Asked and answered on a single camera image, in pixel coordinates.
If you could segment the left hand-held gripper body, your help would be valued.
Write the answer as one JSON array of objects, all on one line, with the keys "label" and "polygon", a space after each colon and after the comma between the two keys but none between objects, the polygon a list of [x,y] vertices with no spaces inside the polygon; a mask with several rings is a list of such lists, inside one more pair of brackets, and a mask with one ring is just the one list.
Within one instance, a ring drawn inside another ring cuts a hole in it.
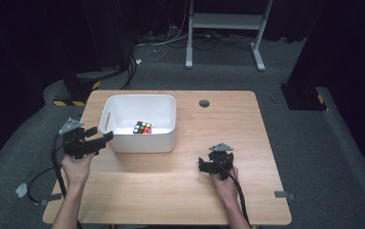
[{"label": "left hand-held gripper body", "polygon": [[82,121],[68,118],[58,131],[58,134],[63,137],[64,153],[74,159],[81,159],[88,154],[97,155],[99,150],[105,147],[103,136],[88,140],[85,137],[86,129],[83,125]]}]

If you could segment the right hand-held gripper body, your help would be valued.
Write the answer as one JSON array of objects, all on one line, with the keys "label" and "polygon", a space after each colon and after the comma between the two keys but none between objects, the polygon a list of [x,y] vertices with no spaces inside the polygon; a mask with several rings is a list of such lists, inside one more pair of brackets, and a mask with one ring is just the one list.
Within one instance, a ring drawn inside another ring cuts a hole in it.
[{"label": "right hand-held gripper body", "polygon": [[209,148],[209,160],[207,169],[210,174],[219,174],[221,180],[225,180],[233,167],[233,148],[219,143]]}]

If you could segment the white plastic bin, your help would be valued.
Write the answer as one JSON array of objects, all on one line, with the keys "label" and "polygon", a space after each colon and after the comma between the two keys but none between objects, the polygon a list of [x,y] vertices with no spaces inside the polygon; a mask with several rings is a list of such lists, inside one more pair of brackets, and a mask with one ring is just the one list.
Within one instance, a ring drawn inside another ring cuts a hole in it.
[{"label": "white plastic bin", "polygon": [[[148,135],[134,134],[137,121],[152,124]],[[176,103],[169,94],[119,94],[104,106],[99,130],[113,131],[109,142],[116,153],[167,153],[175,143]]]}]

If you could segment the multicoloured puzzle cube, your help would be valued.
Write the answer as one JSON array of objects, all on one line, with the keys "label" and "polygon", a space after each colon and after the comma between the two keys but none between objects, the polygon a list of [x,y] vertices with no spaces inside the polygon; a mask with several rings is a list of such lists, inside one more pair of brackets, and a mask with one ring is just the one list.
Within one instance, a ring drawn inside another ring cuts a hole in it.
[{"label": "multicoloured puzzle cube", "polygon": [[152,132],[152,124],[149,122],[137,121],[132,132],[136,135],[148,135]]}]

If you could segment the person's left hand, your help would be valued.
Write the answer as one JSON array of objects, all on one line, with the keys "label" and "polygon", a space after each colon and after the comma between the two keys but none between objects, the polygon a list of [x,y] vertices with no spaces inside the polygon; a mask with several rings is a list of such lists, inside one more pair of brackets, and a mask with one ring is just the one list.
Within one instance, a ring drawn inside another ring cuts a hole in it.
[{"label": "person's left hand", "polygon": [[64,156],[62,159],[62,167],[70,189],[81,189],[85,186],[90,175],[91,161],[93,158],[94,154],[88,154],[81,159]]}]

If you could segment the person's right hand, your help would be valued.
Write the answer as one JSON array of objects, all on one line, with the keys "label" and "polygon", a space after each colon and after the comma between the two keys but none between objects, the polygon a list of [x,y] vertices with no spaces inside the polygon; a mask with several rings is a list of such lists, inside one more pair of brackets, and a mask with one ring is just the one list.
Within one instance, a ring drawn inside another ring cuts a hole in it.
[{"label": "person's right hand", "polygon": [[225,205],[237,204],[238,191],[233,181],[238,176],[238,170],[233,167],[230,170],[232,177],[221,180],[219,175],[211,175],[218,197]]}]

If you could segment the black stand with striped base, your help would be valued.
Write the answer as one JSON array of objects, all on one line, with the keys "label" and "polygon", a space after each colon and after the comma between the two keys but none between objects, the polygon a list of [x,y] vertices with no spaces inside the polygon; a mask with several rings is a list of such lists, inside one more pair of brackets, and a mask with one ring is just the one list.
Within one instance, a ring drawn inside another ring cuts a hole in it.
[{"label": "black stand with striped base", "polygon": [[131,44],[119,0],[56,0],[51,21],[62,44],[68,101],[86,102],[99,81],[129,67]]},{"label": "black stand with striped base", "polygon": [[316,90],[318,75],[315,73],[321,45],[316,36],[318,17],[323,12],[326,0],[318,0],[313,26],[303,49],[298,56],[286,84],[280,85],[286,104],[295,111],[326,111],[327,106]]}]

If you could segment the grey tape strip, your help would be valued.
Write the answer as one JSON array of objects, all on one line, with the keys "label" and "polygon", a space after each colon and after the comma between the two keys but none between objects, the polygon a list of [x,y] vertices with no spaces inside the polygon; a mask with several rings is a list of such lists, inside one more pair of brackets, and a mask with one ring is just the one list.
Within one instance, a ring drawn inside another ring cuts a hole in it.
[{"label": "grey tape strip", "polygon": [[59,194],[52,194],[52,195],[49,195],[45,198],[41,198],[39,200],[39,205],[40,206],[46,206],[50,201],[54,201],[54,200],[58,200],[58,199],[61,199],[62,198],[62,194],[59,193]]},{"label": "grey tape strip", "polygon": [[293,193],[288,193],[286,191],[274,191],[274,196],[276,198],[285,198],[287,200],[295,200],[295,195]]}]

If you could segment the grey metal stand frame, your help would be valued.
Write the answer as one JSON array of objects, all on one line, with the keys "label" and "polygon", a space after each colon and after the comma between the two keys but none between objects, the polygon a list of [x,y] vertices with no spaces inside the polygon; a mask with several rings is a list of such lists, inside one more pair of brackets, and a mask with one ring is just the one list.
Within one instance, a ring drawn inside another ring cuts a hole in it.
[{"label": "grey metal stand frame", "polygon": [[261,57],[259,46],[269,19],[274,0],[267,0],[262,14],[226,14],[206,13],[194,11],[194,0],[189,3],[189,26],[186,47],[185,68],[193,67],[193,30],[194,29],[222,29],[257,31],[255,41],[250,44],[257,69],[264,72],[266,67]]}]

